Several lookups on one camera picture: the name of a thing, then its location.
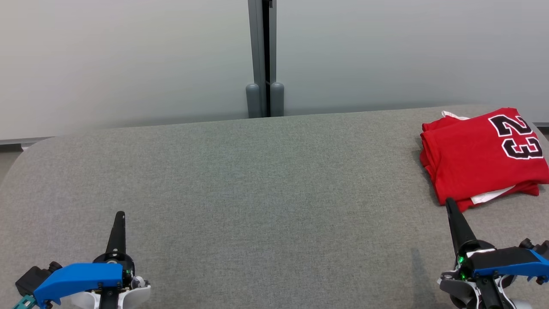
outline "folded clothing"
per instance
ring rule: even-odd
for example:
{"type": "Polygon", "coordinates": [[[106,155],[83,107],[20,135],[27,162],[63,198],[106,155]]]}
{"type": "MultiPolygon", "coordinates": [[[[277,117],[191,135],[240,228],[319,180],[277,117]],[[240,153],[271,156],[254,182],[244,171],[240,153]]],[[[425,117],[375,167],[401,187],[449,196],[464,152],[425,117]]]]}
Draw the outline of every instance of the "folded clothing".
{"type": "Polygon", "coordinates": [[[443,112],[423,124],[422,165],[441,205],[448,197],[465,211],[515,192],[538,195],[549,167],[535,132],[514,108],[475,118],[443,112]]]}

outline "gray table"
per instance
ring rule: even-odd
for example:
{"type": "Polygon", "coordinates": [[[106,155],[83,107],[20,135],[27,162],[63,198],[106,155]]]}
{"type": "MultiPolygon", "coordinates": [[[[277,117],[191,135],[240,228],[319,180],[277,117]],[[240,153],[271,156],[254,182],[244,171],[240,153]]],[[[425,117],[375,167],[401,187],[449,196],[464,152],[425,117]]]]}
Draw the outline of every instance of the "gray table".
{"type": "MultiPolygon", "coordinates": [[[[50,261],[90,262],[114,214],[153,286],[143,308],[453,308],[436,279],[453,261],[444,208],[419,162],[442,109],[100,130],[37,143],[0,189],[0,298],[50,261]]],[[[549,144],[542,141],[544,151],[549,144]]],[[[549,194],[468,210],[499,247],[549,238],[549,194]]],[[[535,308],[547,286],[508,289],[535,308]]],[[[72,307],[70,301],[62,306],[72,307]]]]}

